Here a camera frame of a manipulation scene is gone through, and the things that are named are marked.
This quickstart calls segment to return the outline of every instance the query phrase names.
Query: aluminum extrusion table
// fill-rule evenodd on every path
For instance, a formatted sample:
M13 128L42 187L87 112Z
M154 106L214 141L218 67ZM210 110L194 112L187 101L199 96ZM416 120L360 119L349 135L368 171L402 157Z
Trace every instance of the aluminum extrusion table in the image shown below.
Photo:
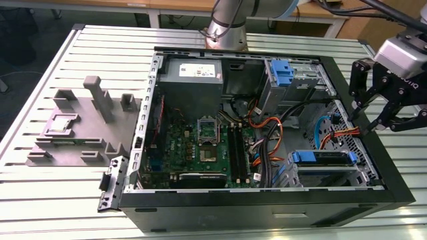
M373 54L356 40L249 34L253 52L334 57L350 77L354 60ZM145 99L155 46L203 48L203 36L193 30L87 25L74 29L0 143L0 239L377 239L427 238L427 129L401 133L385 130L380 137L412 188L417 202L386 210L340 228L222 232L142 233L122 212L99 214L99 180L106 167L26 166L35 139L42 133L59 88L89 97L87 75L103 79L111 97L123 93ZM373 120L385 106L380 99L368 109ZM414 107L404 109L413 116Z

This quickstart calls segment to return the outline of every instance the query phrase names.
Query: metal bracket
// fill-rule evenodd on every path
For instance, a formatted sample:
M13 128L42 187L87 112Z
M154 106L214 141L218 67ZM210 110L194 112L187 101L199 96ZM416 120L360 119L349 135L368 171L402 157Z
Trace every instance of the metal bracket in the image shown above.
M121 212L119 202L125 189L130 159L119 156L111 160L109 171L105 172L99 189L103 191L99 199L98 212Z

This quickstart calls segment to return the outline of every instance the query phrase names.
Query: green circuit board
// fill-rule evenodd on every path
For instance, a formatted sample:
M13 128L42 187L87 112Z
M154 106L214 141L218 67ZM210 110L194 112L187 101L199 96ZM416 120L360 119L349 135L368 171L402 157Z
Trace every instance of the green circuit board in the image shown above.
M202 136L215 134L214 127L207 126L202 129ZM246 140L254 138L251 128L242 129L242 135ZM154 188L169 189L169 173L215 173L227 175L227 188L251 188L255 187L253 180L250 182L237 183L231 179L231 163L229 157L229 133L227 126L219 127L219 142L217 146L202 145L198 142L198 124L183 125L174 124L169 126L166 136L166 148L162 167L159 171L151 172ZM250 163L247 162L247 172L250 173Z

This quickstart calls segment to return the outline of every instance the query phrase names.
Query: table leg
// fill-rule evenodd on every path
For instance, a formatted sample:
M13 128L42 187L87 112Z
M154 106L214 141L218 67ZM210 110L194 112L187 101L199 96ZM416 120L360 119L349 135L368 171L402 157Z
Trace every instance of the table leg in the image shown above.
M63 10L58 10L58 9L51 9L53 14L54 14L54 18L55 19L62 19L63 17Z
M345 25L346 19L337 18L333 22L333 24L329 26L328 32L325 34L325 38L336 39L340 35L340 32L342 30L342 27Z
M153 29L161 28L161 11L158 9L147 9L150 17L150 26Z

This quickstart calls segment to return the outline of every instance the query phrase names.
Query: wooden table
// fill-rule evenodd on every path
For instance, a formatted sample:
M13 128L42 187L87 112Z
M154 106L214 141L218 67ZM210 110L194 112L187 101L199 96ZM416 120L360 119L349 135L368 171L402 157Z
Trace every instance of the wooden table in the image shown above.
M53 10L79 10L149 14L153 28L161 28L161 15L186 15L210 17L217 0L0 0L0 6L41 8ZM286 18L274 21L297 21L297 11ZM267 20L265 17L250 19ZM346 18L336 16L314 2L300 6L300 22L330 24L326 38L336 38Z

